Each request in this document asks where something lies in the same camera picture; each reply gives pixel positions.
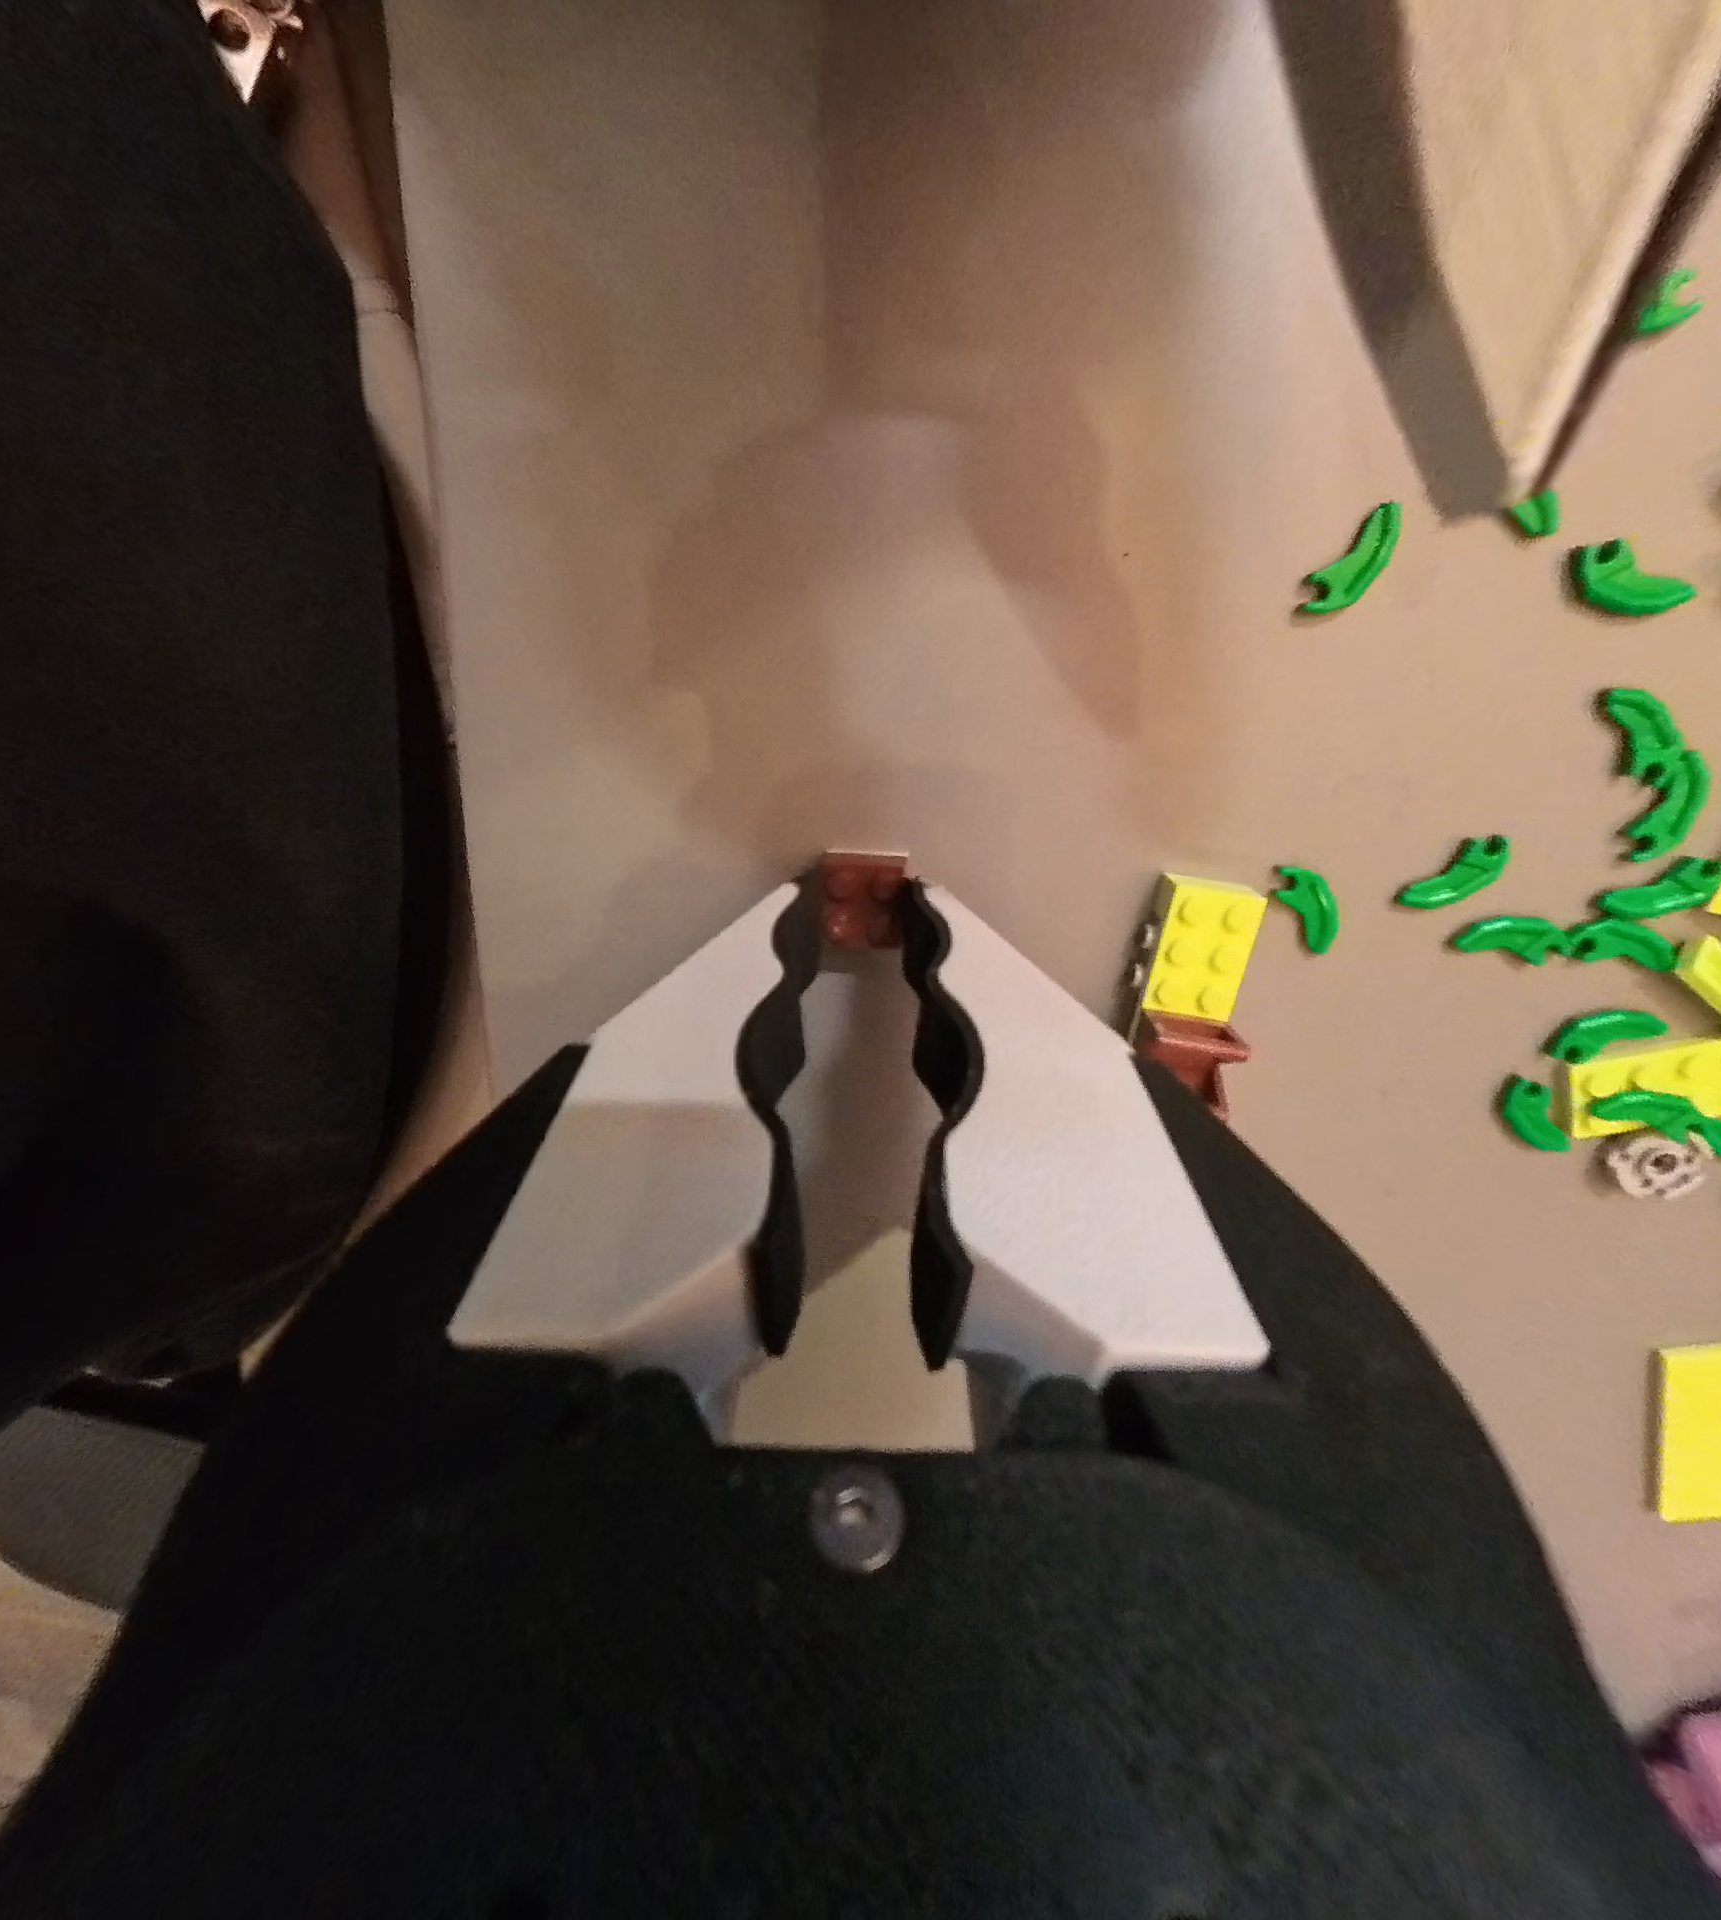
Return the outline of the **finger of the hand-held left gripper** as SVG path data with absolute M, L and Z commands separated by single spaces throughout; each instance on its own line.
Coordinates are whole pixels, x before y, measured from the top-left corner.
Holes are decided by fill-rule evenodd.
M 1280 3 L 1327 243 L 1440 516 L 1550 471 L 1721 173 L 1721 3 Z

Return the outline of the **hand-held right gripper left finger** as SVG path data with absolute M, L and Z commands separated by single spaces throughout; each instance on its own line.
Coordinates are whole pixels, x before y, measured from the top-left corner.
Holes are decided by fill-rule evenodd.
M 447 1335 L 675 1374 L 704 1419 L 785 1351 L 805 1236 L 784 1094 L 820 909 L 785 882 L 606 1020 Z

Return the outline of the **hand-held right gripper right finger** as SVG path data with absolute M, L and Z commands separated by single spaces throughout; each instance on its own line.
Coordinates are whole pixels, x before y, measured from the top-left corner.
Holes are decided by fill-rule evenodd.
M 1268 1357 L 1140 1060 L 943 888 L 903 898 L 915 1074 L 937 1111 L 913 1320 L 974 1419 L 1039 1380 L 1255 1373 Z

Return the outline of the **brown toy clip piece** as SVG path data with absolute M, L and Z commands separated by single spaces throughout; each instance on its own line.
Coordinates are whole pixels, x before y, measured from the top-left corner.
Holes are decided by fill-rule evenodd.
M 1229 1025 L 1140 1009 L 1132 1048 L 1192 1090 L 1216 1118 L 1231 1116 L 1227 1070 L 1245 1066 L 1252 1050 Z

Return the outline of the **yellow and brown lego assembly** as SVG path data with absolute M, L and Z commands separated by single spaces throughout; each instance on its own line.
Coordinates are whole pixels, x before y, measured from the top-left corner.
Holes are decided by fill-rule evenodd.
M 1266 912 L 1252 888 L 1161 872 L 1129 960 L 1129 1039 L 1155 1018 L 1227 1026 Z

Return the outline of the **brown toy brick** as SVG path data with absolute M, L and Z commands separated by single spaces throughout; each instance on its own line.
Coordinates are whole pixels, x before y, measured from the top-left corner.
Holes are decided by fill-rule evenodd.
M 830 849 L 820 858 L 820 936 L 825 947 L 903 946 L 907 853 Z

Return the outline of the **black office chair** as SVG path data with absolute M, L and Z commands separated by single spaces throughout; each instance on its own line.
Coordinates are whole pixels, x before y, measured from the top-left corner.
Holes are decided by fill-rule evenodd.
M 121 1613 L 240 1397 L 234 1374 L 87 1374 L 0 1429 L 0 1559 L 60 1597 Z

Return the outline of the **pile of toy bricks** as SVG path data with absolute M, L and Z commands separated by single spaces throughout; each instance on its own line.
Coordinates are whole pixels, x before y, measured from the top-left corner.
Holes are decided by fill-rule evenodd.
M 1376 584 L 1404 533 L 1404 503 L 1374 501 L 1339 556 L 1307 568 L 1295 613 L 1348 612 Z M 1687 578 L 1653 573 L 1625 538 L 1568 551 L 1565 584 L 1581 607 L 1646 621 L 1696 598 Z M 1641 875 L 1602 888 L 1570 925 L 1522 910 L 1487 912 L 1448 938 L 1462 954 L 1503 954 L 1524 966 L 1622 964 L 1682 988 L 1721 1020 L 1721 936 L 1674 933 L 1686 916 L 1721 919 L 1721 857 L 1687 839 L 1710 801 L 1710 765 L 1659 693 L 1609 684 L 1593 711 L 1616 737 L 1616 778 L 1643 794 L 1616 828 L 1616 858 Z M 1392 904 L 1408 912 L 1463 909 L 1492 889 L 1514 858 L 1512 837 L 1462 837 L 1430 872 L 1405 879 Z M 1542 1042 L 1548 1077 L 1512 1073 L 1499 1086 L 1499 1123 L 1524 1148 L 1564 1154 L 1600 1144 L 1598 1165 L 1628 1198 L 1672 1200 L 1721 1170 L 1721 1029 L 1668 1042 L 1653 1008 L 1600 1006 L 1559 1025 Z M 1651 1377 L 1651 1504 L 1665 1525 L 1721 1525 L 1721 1339 L 1661 1347 Z

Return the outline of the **person's black clothing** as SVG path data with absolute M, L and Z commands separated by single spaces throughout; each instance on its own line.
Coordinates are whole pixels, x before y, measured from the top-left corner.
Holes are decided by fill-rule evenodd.
M 426 1066 L 444 740 L 355 310 L 186 5 L 0 5 L 0 1426 L 245 1342 Z

